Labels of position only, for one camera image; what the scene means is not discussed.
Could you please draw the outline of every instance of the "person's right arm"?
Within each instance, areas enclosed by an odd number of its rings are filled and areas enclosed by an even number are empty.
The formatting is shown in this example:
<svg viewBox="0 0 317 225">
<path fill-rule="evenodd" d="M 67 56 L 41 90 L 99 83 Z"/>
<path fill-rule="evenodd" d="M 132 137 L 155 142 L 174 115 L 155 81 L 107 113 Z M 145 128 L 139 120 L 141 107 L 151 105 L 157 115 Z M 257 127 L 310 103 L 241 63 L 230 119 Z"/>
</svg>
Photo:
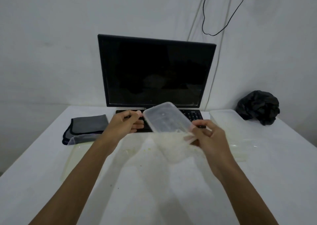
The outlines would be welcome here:
<svg viewBox="0 0 317 225">
<path fill-rule="evenodd" d="M 213 174 L 219 179 L 232 204 L 241 225 L 278 224 L 274 216 L 234 160 L 224 130 L 210 120 L 196 120 L 195 126 L 211 129 L 193 128 L 198 139 L 195 145 L 205 153 Z"/>
</svg>

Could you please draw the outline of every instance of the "monitor screen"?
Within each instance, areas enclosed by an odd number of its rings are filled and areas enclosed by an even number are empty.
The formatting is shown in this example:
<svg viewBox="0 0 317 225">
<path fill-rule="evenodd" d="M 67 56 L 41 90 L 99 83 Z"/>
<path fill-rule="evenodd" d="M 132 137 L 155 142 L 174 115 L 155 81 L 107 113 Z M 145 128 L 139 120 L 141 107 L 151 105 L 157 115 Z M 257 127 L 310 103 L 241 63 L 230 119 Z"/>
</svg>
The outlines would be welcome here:
<svg viewBox="0 0 317 225">
<path fill-rule="evenodd" d="M 98 35 L 107 106 L 199 107 L 216 45 Z"/>
</svg>

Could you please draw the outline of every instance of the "person's left arm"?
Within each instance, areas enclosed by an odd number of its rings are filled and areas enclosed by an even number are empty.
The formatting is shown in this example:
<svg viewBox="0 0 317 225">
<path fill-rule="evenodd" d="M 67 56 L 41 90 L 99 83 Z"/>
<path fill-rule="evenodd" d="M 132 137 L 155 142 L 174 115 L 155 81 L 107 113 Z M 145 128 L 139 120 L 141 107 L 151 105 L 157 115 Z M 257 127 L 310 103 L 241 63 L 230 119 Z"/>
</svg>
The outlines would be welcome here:
<svg viewBox="0 0 317 225">
<path fill-rule="evenodd" d="M 128 133 L 143 128 L 140 111 L 115 114 L 102 135 L 93 143 L 61 187 L 31 221 L 35 224 L 76 224 L 105 159 Z"/>
</svg>

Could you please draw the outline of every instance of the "forearm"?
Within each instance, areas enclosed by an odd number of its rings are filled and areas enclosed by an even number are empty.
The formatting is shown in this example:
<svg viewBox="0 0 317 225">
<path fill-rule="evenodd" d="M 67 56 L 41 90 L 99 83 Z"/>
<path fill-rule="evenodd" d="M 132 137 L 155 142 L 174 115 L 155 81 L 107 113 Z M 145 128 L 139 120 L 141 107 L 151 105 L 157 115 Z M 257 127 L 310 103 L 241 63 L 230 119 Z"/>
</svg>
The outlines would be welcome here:
<svg viewBox="0 0 317 225">
<path fill-rule="evenodd" d="M 108 156 L 108 147 L 107 142 L 95 141 L 30 224 L 76 224 Z"/>
<path fill-rule="evenodd" d="M 241 225 L 278 224 L 256 189 L 233 159 L 219 165 L 217 169 L 217 178 L 223 185 Z"/>
</svg>

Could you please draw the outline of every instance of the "hand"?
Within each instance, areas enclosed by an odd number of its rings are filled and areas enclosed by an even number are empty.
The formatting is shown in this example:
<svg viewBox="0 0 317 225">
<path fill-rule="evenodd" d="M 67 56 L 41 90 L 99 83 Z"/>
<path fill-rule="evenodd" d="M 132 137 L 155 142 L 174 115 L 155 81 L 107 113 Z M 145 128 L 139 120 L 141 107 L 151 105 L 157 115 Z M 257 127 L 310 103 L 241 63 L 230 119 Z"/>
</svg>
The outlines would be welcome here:
<svg viewBox="0 0 317 225">
<path fill-rule="evenodd" d="M 134 133 L 137 129 L 144 127 L 144 121 L 139 120 L 141 111 L 126 110 L 115 114 L 102 135 L 98 138 L 102 143 L 110 146 L 109 154 L 117 147 L 119 141 L 129 133 Z"/>
<path fill-rule="evenodd" d="M 205 153 L 213 174 L 218 177 L 219 169 L 223 165 L 235 163 L 229 149 L 229 144 L 224 130 L 216 126 L 211 120 L 192 121 L 195 126 L 207 126 L 211 129 L 194 127 L 192 133 L 198 140 L 192 144 L 199 146 Z"/>
</svg>

